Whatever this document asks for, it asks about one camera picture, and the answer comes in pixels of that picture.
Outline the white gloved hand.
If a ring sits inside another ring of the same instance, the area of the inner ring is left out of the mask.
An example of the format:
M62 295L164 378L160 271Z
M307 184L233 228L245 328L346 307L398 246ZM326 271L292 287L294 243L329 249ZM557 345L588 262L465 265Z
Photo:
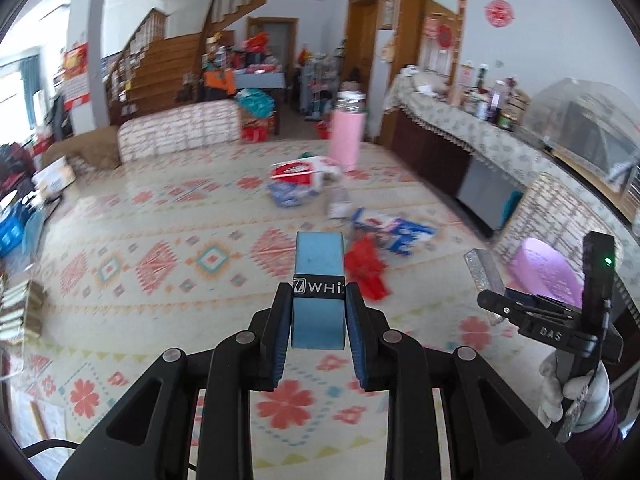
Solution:
M541 397L537 417L549 428L552 422L560 422L564 416L564 400L582 401L580 416L576 419L574 434L592 429L604 417L610 407L610 380L602 362L594 372L561 382L556 374L558 357L549 354L540 364L542 376Z

